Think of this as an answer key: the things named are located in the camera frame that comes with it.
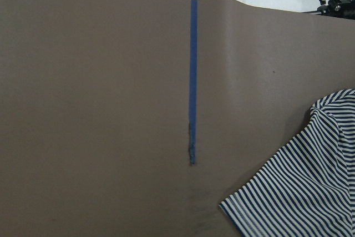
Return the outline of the navy white striped polo shirt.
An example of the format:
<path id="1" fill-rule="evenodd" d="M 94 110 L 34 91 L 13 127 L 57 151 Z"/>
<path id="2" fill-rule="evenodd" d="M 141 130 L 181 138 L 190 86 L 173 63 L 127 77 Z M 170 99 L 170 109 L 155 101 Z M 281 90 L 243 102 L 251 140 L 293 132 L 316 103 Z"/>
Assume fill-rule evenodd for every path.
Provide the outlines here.
<path id="1" fill-rule="evenodd" d="M 353 236 L 354 90 L 316 101 L 306 127 L 219 206 L 242 236 Z"/>

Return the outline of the black tripod on desk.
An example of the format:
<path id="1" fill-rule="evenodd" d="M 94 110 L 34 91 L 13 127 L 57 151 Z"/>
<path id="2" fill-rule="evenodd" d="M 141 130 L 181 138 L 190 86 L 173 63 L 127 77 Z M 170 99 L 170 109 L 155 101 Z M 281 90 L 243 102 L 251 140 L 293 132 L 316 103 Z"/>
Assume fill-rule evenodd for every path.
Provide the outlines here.
<path id="1" fill-rule="evenodd" d="M 317 8 L 317 11 L 320 12 L 322 16 L 354 20 L 354 1 L 355 0 L 329 0 L 328 4 L 326 4 L 326 0 L 319 0 L 321 5 Z"/>

